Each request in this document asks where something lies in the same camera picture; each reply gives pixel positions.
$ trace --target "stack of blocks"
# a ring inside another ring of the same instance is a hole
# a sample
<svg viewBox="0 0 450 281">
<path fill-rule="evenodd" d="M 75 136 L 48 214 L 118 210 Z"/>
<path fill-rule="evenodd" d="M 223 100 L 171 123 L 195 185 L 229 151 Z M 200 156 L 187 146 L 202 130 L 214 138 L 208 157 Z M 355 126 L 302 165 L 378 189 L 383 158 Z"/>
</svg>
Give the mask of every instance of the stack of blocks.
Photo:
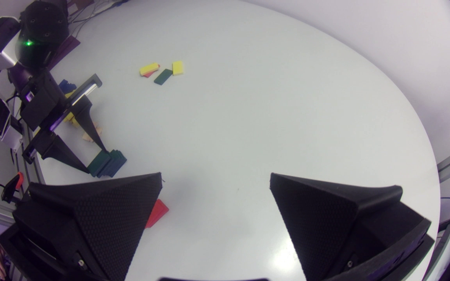
<svg viewBox="0 0 450 281">
<path fill-rule="evenodd" d="M 88 165 L 88 171 L 97 178 L 101 176 L 110 176 L 112 178 L 125 163 L 126 158 L 121 151 L 112 150 L 110 153 L 100 151 Z"/>
<path fill-rule="evenodd" d="M 154 62 L 153 64 L 149 64 L 148 66 L 144 66 L 140 69 L 140 75 L 149 78 L 154 72 L 159 70 L 161 66 Z M 173 70 L 164 69 L 161 74 L 154 79 L 154 83 L 158 85 L 164 84 L 171 75 L 177 76 L 184 73 L 184 63 L 179 60 L 177 62 L 173 62 Z"/>
</svg>

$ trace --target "textured black surface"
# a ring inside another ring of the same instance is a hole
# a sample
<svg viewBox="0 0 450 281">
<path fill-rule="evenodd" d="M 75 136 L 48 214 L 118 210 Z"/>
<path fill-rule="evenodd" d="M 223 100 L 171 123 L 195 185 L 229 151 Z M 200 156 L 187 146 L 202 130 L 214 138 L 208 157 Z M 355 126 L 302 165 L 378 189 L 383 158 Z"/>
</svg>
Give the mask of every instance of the textured black surface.
<svg viewBox="0 0 450 281">
<path fill-rule="evenodd" d="M 270 189 L 307 280 L 323 279 L 359 215 L 402 195 L 400 187 L 373 189 L 272 174 Z"/>
<path fill-rule="evenodd" d="M 32 199 L 72 214 L 111 281 L 123 281 L 161 191 L 161 173 L 51 187 L 33 183 Z"/>
</svg>

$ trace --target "wooden block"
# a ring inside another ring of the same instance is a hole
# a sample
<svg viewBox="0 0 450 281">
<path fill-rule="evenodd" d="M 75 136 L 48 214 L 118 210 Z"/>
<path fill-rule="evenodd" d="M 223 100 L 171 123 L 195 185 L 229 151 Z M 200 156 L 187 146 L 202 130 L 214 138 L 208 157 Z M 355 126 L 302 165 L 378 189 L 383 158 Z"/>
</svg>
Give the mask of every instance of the wooden block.
<svg viewBox="0 0 450 281">
<path fill-rule="evenodd" d="M 159 69 L 159 64 L 157 63 L 153 63 L 153 64 L 149 64 L 148 66 L 144 66 L 143 68 L 140 69 L 140 75 L 145 75 L 149 72 L 153 72 Z"/>
<path fill-rule="evenodd" d="M 184 63 L 179 60 L 173 62 L 173 76 L 182 75 L 184 73 Z"/>
<path fill-rule="evenodd" d="M 76 128 L 80 127 L 79 123 L 77 122 L 77 120 L 75 118 L 72 118 L 71 122 L 74 127 L 76 127 Z"/>
<path fill-rule="evenodd" d="M 173 74 L 173 71 L 165 69 L 159 74 L 159 76 L 154 80 L 154 83 L 162 85 L 168 78 Z"/>
<path fill-rule="evenodd" d="M 145 228 L 151 228 L 168 211 L 169 208 L 166 207 L 166 205 L 160 199 L 157 199 L 157 201 L 155 201 L 154 208 L 152 208 L 152 212 L 148 217 Z"/>
<path fill-rule="evenodd" d="M 72 118 L 74 118 L 74 114 L 72 114 L 72 112 L 69 112 L 69 114 L 67 114 L 67 116 L 64 118 L 63 122 L 71 122 Z"/>
<path fill-rule="evenodd" d="M 154 74 L 154 72 L 156 72 L 156 71 L 151 71 L 151 72 L 149 72 L 149 73 L 143 75 L 143 77 L 149 78 L 152 74 Z"/>
<path fill-rule="evenodd" d="M 96 132 L 98 133 L 99 136 L 102 135 L 102 130 L 103 130 L 102 127 L 96 128 Z M 93 142 L 93 139 L 86 132 L 82 134 L 82 139 L 84 139 L 87 142 Z"/>
<path fill-rule="evenodd" d="M 75 90 L 71 91 L 70 93 L 66 94 L 66 98 L 69 98 L 70 96 L 72 96 L 72 94 L 74 94 Z"/>
</svg>

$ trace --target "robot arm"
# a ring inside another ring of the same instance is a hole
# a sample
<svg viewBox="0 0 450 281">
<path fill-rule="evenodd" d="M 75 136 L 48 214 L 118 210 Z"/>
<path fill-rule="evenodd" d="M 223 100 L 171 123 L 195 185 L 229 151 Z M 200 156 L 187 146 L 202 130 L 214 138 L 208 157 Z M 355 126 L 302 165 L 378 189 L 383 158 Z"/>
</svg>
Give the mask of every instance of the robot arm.
<svg viewBox="0 0 450 281">
<path fill-rule="evenodd" d="M 34 1 L 21 13 L 20 20 L 0 18 L 0 72 L 8 70 L 9 80 L 21 100 L 22 120 L 32 130 L 40 128 L 23 156 L 32 163 L 37 151 L 43 159 L 55 158 L 88 173 L 86 166 L 53 131 L 69 112 L 73 112 L 78 123 L 105 151 L 89 117 L 91 102 L 86 97 L 102 82 L 94 75 L 73 96 L 65 98 L 47 69 L 69 35 L 65 0 Z M 16 48 L 11 52 L 9 49 L 13 44 Z M 16 152 L 21 146 L 22 135 L 21 124 L 0 99 L 0 140 Z"/>
</svg>

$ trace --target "red block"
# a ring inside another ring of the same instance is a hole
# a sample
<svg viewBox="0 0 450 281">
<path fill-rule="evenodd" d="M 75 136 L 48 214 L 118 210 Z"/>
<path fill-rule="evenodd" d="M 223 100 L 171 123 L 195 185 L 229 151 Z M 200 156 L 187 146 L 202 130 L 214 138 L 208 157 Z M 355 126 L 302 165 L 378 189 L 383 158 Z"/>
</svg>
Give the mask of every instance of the red block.
<svg viewBox="0 0 450 281">
<path fill-rule="evenodd" d="M 164 205 L 164 203 L 160 199 L 157 199 L 154 204 L 154 208 L 152 209 L 152 212 L 148 217 L 145 228 L 151 228 L 168 211 L 168 207 L 166 207 L 166 205 Z"/>
<path fill-rule="evenodd" d="M 152 71 L 152 72 L 146 73 L 143 77 L 149 78 L 154 72 L 156 72 L 156 71 Z"/>
</svg>

